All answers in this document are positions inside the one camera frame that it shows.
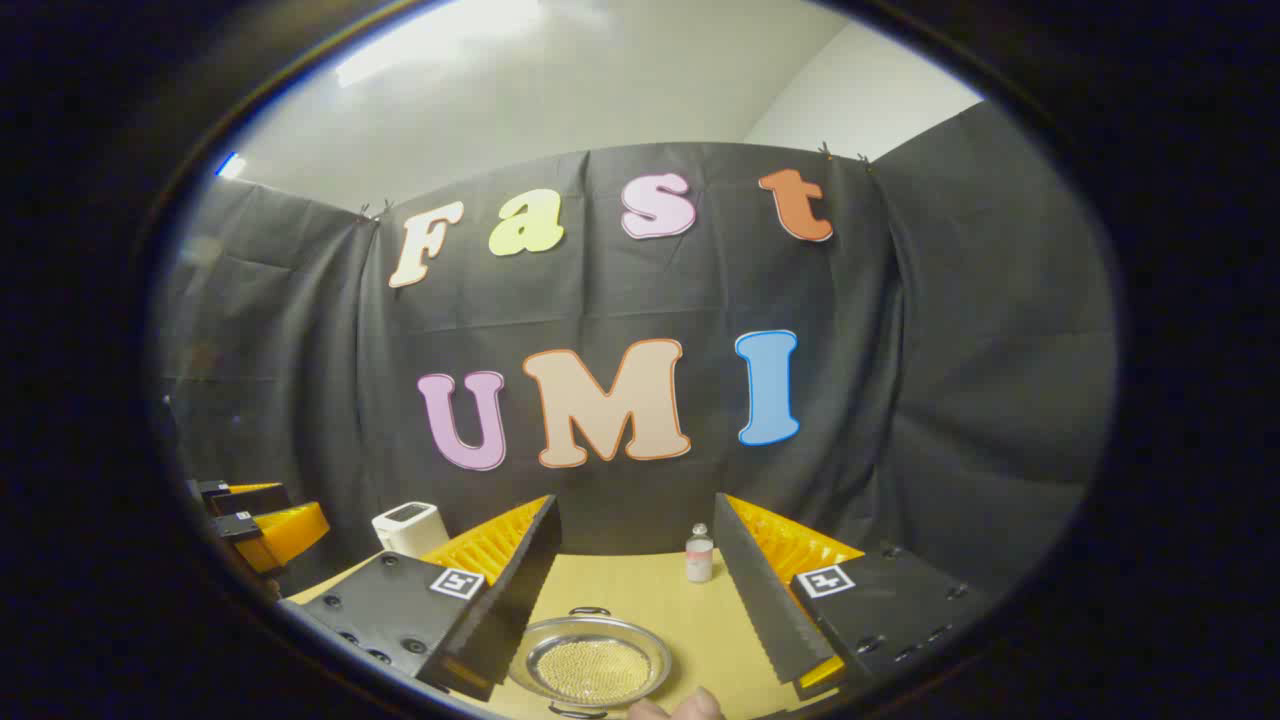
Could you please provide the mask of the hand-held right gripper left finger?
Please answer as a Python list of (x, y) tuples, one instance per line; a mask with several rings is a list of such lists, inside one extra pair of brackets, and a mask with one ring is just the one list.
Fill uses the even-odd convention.
[(384, 551), (285, 609), (380, 669), (486, 701), (507, 678), (561, 539), (557, 497), (545, 495), (420, 559)]

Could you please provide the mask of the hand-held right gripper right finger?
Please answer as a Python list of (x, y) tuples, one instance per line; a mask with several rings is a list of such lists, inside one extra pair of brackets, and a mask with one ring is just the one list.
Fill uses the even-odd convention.
[(856, 550), (726, 493), (713, 541), (776, 676), (803, 700), (893, 682), (987, 609), (977, 585), (900, 546)]

